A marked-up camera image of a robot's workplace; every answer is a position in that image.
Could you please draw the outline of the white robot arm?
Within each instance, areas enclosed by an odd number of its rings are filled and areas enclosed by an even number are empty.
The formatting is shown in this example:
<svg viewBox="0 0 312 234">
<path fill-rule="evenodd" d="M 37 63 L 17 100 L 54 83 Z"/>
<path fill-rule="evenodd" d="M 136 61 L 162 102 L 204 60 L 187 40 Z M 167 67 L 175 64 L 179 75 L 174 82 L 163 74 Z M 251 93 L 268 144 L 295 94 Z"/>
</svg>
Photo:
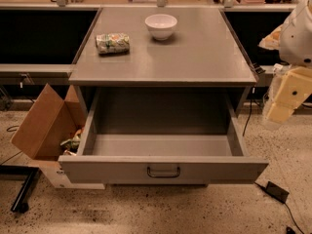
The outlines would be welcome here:
<svg viewBox="0 0 312 234">
<path fill-rule="evenodd" d="M 312 0 L 301 0 L 261 43 L 268 40 L 279 42 L 280 59 L 288 64 L 275 67 L 262 111 L 263 123 L 278 128 L 312 95 Z"/>
</svg>

